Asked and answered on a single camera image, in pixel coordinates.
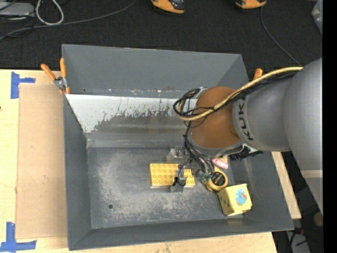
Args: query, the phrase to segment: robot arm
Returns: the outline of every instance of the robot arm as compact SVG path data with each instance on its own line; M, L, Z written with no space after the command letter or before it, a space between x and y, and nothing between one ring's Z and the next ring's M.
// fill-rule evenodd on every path
M174 109L188 122L188 144L201 155L234 154L248 145L292 151L301 170L322 171L322 59L262 75L238 90L207 89L193 110L182 112L195 93Z

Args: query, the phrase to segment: wire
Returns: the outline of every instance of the wire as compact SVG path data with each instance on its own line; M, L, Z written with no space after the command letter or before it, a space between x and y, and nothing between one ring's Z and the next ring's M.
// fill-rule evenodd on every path
M95 21L95 20L98 20L98 19L106 18L106 17L112 16L112 15L115 15L117 13L120 13L122 11L127 10L134 3L136 3L136 1L137 0L133 0L129 5L127 5L126 7L122 8L122 9L119 9L118 11L114 11L114 12L111 12L111 13L108 13L108 14L105 14L105 15L101 15L101 16L98 16L98 17L94 17L94 18L89 18L89 19L86 19L86 20L74 21L74 22L68 22L68 23L60 23L60 24L54 24L54 25L37 25L37 26L26 27L26 28L14 30L14 31L11 31L11 32L7 33L7 35L4 35L4 36L0 37L0 42L4 38L6 38L8 36L11 36L13 34L20 33L22 31L26 31L26 30L34 30L34 29L47 28L47 27L56 27L56 26L61 26L61 25L71 25L71 24L86 23L86 22L91 22L91 21Z
M275 76L277 74L280 74L280 73L287 73L287 72L293 72L293 71L300 71L302 70L303 67L285 67L283 69L278 69L278 70L275 70L275 71L272 71L272 72L269 72L265 75L262 75L261 77L247 83L246 85L242 86L241 88L239 88L238 90L234 91L232 94L230 94L228 97L226 97L224 100L222 100L221 102L219 102L218 104L216 104L215 106L213 107L208 107L208 108L205 108L205 109L208 109L204 112L201 112L201 113L198 113L198 114L190 114L190 115L186 115L184 113L182 113L182 107L183 107L183 104L185 102L186 99L183 99L183 100L177 100L174 105L173 105L173 109L174 111L178 114L178 116L184 120L184 121L194 121L194 120L197 120L197 119L200 119L202 117L205 117L215 111L217 111L218 109L220 109L221 107L223 107L225 104L227 104L229 102L229 100L236 100L238 99L238 96L240 96L240 94L242 95L242 93L244 93L245 91L247 91L250 87L256 85L256 84L259 84L260 82L262 81L265 81L266 79L272 77L272 76ZM187 93L187 96L191 97L193 95L195 95L196 92L193 90L191 92L191 94L188 94Z
M276 39L271 35L271 33L268 31L266 25L264 24L264 21L263 21L263 18L262 18L262 9L263 7L261 7L261 10L260 10L260 19L261 19L261 22L262 22L262 25L265 29L265 31L267 32L267 34L270 36L270 38L274 41L274 43L286 54L288 55L297 65L299 66L302 66L292 55L290 55L290 53L288 53L277 41Z
M64 13L63 13L63 10L61 9L60 5L58 4L58 2L57 2L56 0L51 0L51 1L53 1L53 3L54 3L55 6L58 8L58 10L59 10L59 12L60 12L60 14L61 14L61 18L60 18L60 20L59 20L58 22L56 22L56 23L49 23L49 22L46 22L44 19L41 18L41 16L40 16L38 10L39 10L39 8L40 8L40 6L41 6L42 0L38 0L38 1L37 1L36 7L35 7L35 13L36 13L37 18L38 18L43 24L46 24L46 25L57 25L57 24L60 24L60 23L63 22L63 20L64 20Z

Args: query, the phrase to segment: yellow cube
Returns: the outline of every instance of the yellow cube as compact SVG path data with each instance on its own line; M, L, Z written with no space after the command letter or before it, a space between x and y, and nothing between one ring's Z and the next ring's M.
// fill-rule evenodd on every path
M238 215L251 209L252 200L246 183L225 187L217 193L223 212Z

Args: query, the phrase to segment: black cable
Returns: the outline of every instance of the black cable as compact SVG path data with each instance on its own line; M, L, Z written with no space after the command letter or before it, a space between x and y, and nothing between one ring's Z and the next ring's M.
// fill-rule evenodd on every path
M261 7L261 10L260 10L260 19L261 19L261 22L262 22L262 25L263 25L263 28L265 29L265 31L267 32L267 34L269 35L269 37L274 41L274 43L286 54L288 55L297 65L299 66L302 66L292 55L290 55L290 53L288 53L277 41L276 39L271 35L271 33L268 31L267 27L265 26L264 24L264 21L263 21L263 18L262 18L262 9L263 7Z
M22 28L22 29L18 29L18 30L14 30L12 32L9 32L7 33L7 35L4 35L2 37L0 37L0 42L12 35L12 34L15 34L15 33L19 33L19 32L23 32L23 31L26 31L26 30L29 30L29 29L40 29L40 28L47 28L47 27L56 27L56 26L61 26L61 25L71 25L71 24L79 24L79 23L86 23L86 22L90 22L90 21L95 21L95 20L98 20L98 19L101 19L101 18L106 18L106 17L109 17L109 16L112 16L112 15L115 15L117 13L120 13L122 11L125 11L127 10L128 8L130 8L134 3L136 3L137 0L133 0L129 5L127 5L126 7L122 8L122 9L119 9L118 11L114 11L112 13L109 13L109 14L105 14L105 15L101 15L101 16L98 16L98 17L94 17L94 18L89 18L89 19L86 19L86 20L81 20L81 21L74 21L74 22L68 22L68 23L60 23L60 24L55 24L55 25L37 25L37 26L33 26L33 27L29 27L29 28Z

